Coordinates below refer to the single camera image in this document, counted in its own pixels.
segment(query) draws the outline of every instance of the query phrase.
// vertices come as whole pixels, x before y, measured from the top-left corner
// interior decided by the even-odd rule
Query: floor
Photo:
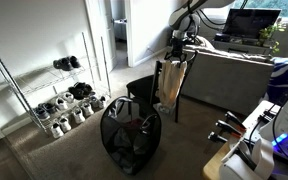
[[[127,66],[124,56],[109,75],[112,99],[126,95],[126,83],[152,74],[155,61],[163,56],[135,68]],[[83,124],[73,124],[60,139],[46,137],[30,123],[8,135],[5,142],[0,140],[0,179],[201,179],[203,166],[221,146],[207,136],[217,131],[215,122],[224,118],[225,111],[181,98],[179,123],[173,115],[160,114],[162,137],[157,151],[136,176],[128,176],[102,145],[103,112],[97,111]]]

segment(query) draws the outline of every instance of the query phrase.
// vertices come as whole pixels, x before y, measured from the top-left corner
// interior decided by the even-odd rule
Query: monitor
[[[273,25],[280,9],[230,9],[223,34],[258,39],[261,29]]]

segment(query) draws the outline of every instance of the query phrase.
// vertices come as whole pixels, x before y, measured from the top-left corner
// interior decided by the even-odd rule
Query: blue light
[[[287,137],[288,137],[288,134],[285,134],[285,133],[281,134],[279,137],[276,138],[276,141],[274,141],[274,140],[272,141],[272,145],[276,146],[276,144],[277,144],[276,142],[278,142],[278,143],[282,142]]]

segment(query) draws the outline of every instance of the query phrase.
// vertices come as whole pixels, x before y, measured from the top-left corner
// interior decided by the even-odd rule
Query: laundry basket
[[[158,147],[161,118],[144,100],[122,96],[105,110],[101,119],[101,135],[113,161],[125,173],[135,175]]]

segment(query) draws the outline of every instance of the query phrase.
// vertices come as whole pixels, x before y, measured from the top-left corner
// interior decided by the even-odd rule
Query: chair leg
[[[180,95],[176,98],[176,104],[175,104],[175,122],[178,123],[178,109],[180,105]]]
[[[129,90],[127,90],[127,96],[128,96],[128,98],[131,98],[131,93],[130,93],[130,91],[129,91]],[[130,114],[131,114],[131,112],[132,112],[131,103],[130,103],[130,102],[128,102],[128,114],[130,115]]]

